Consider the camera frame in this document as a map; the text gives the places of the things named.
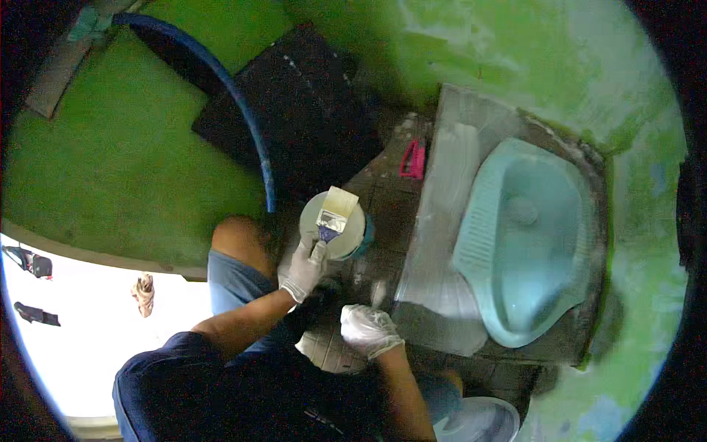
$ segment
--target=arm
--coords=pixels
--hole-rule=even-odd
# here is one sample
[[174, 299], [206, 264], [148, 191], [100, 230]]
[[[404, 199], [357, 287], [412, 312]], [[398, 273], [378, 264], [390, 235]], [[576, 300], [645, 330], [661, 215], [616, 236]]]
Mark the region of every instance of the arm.
[[290, 273], [279, 290], [201, 321], [192, 331], [214, 345], [224, 361], [230, 361], [267, 335], [292, 307], [307, 298], [321, 276], [326, 247], [324, 241], [319, 241], [312, 250], [312, 238], [303, 237], [292, 255]]
[[405, 344], [393, 347], [377, 357], [385, 379], [388, 409], [398, 436], [415, 441], [434, 441], [435, 432], [405, 353]]
[[368, 306], [344, 306], [341, 336], [347, 344], [378, 363], [388, 391], [388, 410], [397, 438], [434, 441], [427, 404], [407, 361], [405, 341], [395, 331], [390, 316]]
[[224, 361], [230, 361], [267, 335], [295, 305], [297, 301], [287, 290], [275, 290], [241, 308], [201, 321], [192, 331], [214, 345]]

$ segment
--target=blue hose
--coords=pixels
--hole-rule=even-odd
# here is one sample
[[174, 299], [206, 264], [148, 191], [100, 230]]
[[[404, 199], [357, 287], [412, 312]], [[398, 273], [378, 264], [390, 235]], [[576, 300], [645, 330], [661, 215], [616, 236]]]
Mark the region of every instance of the blue hose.
[[270, 160], [268, 157], [267, 148], [263, 138], [260, 136], [260, 131], [258, 130], [255, 117], [253, 117], [250, 108], [245, 103], [245, 97], [238, 90], [238, 88], [236, 88], [235, 82], [231, 78], [228, 71], [226, 71], [226, 68], [223, 67], [221, 62], [191, 35], [187, 34], [183, 30], [180, 30], [176, 26], [163, 22], [162, 20], [158, 20], [157, 18], [133, 13], [120, 13], [113, 16], [113, 24], [141, 26], [156, 31], [162, 35], [166, 35], [167, 37], [171, 37], [192, 51], [193, 54], [195, 54], [211, 68], [240, 108], [243, 118], [248, 125], [248, 129], [250, 129], [250, 135], [253, 137], [255, 149], [260, 157], [260, 170], [262, 171], [263, 184], [265, 186], [265, 206], [269, 213], [274, 213], [275, 185], [272, 179], [272, 172], [270, 170]]

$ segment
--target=white bucket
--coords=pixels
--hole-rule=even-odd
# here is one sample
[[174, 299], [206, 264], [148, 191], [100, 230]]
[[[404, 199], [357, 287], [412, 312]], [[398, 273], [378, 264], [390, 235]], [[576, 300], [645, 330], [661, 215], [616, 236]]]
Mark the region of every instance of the white bucket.
[[465, 397], [457, 413], [434, 426], [440, 442], [513, 442], [519, 429], [518, 411], [497, 397]]
[[[327, 192], [322, 192], [310, 199], [300, 215], [300, 235], [310, 235], [314, 238], [319, 236], [319, 228], [317, 227], [317, 217], [319, 210], [324, 204], [327, 197]], [[350, 257], [363, 242], [364, 234], [366, 233], [366, 215], [360, 204], [351, 213], [349, 220], [346, 222], [344, 232], [329, 241], [327, 245], [329, 259], [332, 261], [343, 261]]]

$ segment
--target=pink tool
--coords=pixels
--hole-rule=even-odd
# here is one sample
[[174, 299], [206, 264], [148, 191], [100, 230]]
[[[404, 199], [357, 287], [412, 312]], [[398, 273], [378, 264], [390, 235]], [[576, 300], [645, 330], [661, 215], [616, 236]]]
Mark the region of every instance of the pink tool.
[[410, 144], [407, 145], [400, 162], [399, 175], [416, 180], [425, 178], [425, 145], [420, 144], [417, 139], [410, 141]]

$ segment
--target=light blue squat toilet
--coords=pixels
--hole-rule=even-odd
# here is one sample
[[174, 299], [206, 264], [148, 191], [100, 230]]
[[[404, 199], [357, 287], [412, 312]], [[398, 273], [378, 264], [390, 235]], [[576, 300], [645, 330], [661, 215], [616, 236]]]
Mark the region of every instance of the light blue squat toilet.
[[593, 213], [579, 169], [544, 149], [507, 139], [484, 161], [452, 260], [496, 342], [529, 344], [584, 300]]

